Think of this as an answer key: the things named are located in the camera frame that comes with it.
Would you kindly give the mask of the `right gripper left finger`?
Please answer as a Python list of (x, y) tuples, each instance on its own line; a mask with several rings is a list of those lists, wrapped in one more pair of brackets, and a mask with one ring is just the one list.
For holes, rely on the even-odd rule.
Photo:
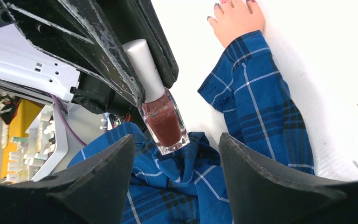
[(0, 184), (0, 224), (121, 223), (135, 149), (126, 135), (39, 181)]

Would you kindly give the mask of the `mannequin hand with painted nails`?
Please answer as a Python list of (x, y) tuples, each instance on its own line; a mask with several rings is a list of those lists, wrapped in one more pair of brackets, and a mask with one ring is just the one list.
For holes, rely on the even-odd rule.
[(265, 18), (255, 0), (220, 0), (207, 21), (224, 48), (244, 34), (264, 31)]

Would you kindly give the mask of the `red nail polish bottle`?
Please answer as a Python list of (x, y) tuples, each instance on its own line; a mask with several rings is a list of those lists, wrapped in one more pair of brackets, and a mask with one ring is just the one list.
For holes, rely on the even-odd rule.
[(139, 112), (161, 155), (173, 153), (190, 143), (177, 104), (164, 87), (145, 39), (123, 45), (134, 71), (145, 90)]

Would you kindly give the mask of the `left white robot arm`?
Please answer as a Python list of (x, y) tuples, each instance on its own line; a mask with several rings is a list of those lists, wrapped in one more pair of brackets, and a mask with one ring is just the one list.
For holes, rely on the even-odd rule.
[(165, 87), (179, 68), (149, 0), (0, 0), (0, 90), (127, 113), (145, 88), (122, 45), (148, 42)]

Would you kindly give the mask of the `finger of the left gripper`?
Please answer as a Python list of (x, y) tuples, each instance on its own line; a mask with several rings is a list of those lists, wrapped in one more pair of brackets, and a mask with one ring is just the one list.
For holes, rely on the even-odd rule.
[(134, 106), (142, 88), (94, 0), (3, 0), (20, 33), (39, 51), (106, 83)]
[(147, 40), (163, 85), (170, 89), (179, 67), (151, 0), (100, 0), (98, 4), (121, 44)]

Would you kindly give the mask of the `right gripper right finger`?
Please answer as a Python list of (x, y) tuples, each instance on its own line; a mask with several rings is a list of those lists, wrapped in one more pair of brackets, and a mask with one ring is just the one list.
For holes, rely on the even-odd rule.
[(289, 168), (228, 133), (219, 151), (234, 223), (358, 224), (358, 181)]

